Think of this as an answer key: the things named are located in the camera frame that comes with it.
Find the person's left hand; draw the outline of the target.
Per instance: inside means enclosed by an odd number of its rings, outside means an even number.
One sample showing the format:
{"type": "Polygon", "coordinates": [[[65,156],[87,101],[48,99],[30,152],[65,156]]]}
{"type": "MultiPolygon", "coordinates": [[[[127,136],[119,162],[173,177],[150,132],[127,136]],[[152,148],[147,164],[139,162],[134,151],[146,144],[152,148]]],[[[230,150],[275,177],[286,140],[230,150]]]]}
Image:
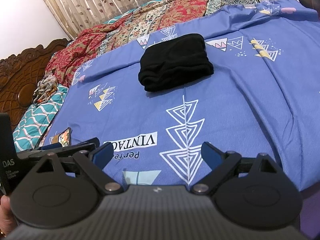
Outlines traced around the person's left hand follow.
{"type": "Polygon", "coordinates": [[[10,197],[1,196],[1,209],[0,209],[0,228],[1,238],[6,237],[17,227],[15,216],[13,215],[10,207],[10,197]]]}

